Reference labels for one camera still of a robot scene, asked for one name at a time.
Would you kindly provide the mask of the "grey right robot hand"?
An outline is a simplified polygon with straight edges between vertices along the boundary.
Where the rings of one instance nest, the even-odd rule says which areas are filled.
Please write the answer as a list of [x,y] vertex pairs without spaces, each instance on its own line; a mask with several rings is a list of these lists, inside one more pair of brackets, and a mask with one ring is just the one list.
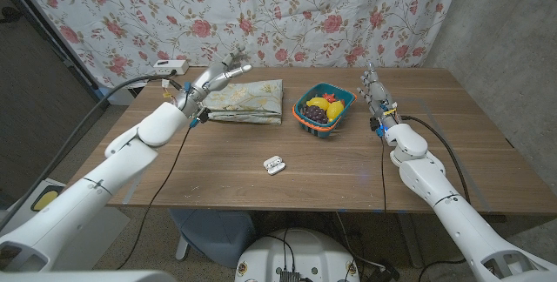
[[399,120],[395,116],[397,104],[387,88],[379,81],[379,75],[373,63],[367,64],[367,69],[360,79],[363,87],[358,88],[357,92],[368,104],[372,118],[386,129],[398,124]]

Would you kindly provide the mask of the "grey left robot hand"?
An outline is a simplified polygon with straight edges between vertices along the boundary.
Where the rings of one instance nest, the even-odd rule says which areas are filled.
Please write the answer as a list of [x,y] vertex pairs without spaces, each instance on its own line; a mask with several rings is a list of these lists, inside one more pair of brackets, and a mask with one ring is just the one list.
[[230,81],[253,69],[251,64],[238,64],[244,45],[228,53],[221,62],[211,64],[189,88],[179,91],[175,105],[189,118],[201,110],[202,102],[214,91],[223,90]]

